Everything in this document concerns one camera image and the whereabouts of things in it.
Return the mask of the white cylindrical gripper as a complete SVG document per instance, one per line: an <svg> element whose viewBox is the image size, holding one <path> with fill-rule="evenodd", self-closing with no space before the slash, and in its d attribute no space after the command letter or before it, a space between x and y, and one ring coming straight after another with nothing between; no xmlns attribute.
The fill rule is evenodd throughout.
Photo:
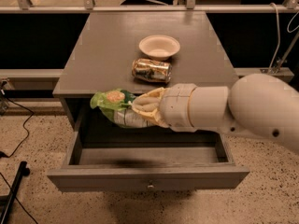
<svg viewBox="0 0 299 224"><path fill-rule="evenodd" d="M195 128L190 122L188 107L195 88L194 84L177 84L168 89L158 88L135 98L132 109L153 125L169 127L174 132L194 133Z"/></svg>

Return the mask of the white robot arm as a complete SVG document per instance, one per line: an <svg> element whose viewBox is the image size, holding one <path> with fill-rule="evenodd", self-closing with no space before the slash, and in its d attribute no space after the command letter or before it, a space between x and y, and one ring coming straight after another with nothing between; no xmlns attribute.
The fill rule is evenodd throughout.
<svg viewBox="0 0 299 224"><path fill-rule="evenodd" d="M159 88L135 98L132 109L175 132L264 138L299 153L299 92L269 75L248 75L230 88L194 84Z"/></svg>

